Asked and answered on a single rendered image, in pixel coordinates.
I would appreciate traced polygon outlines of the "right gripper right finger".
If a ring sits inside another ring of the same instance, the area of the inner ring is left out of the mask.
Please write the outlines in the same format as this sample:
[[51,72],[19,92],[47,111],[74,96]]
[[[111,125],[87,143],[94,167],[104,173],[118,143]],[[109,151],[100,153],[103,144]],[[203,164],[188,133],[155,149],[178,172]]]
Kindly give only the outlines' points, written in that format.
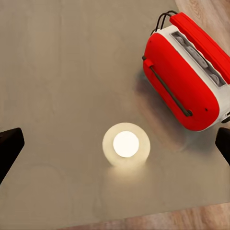
[[230,165],[230,129],[219,128],[215,144]]

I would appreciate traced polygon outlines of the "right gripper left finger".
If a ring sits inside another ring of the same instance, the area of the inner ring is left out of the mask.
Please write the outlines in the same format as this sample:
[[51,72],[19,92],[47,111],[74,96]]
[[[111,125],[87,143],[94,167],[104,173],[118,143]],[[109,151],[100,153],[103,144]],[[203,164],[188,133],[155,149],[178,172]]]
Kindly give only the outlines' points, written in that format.
[[0,133],[0,184],[23,147],[24,138],[19,127]]

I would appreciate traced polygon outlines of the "radio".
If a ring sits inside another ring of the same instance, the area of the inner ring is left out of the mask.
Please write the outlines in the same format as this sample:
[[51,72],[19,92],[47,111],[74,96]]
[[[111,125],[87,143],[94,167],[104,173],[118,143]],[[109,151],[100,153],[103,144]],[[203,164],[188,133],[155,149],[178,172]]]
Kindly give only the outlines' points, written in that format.
[[[169,13],[175,13],[175,16]],[[168,108],[188,130],[230,121],[230,57],[184,13],[156,27],[146,44],[143,70]]]

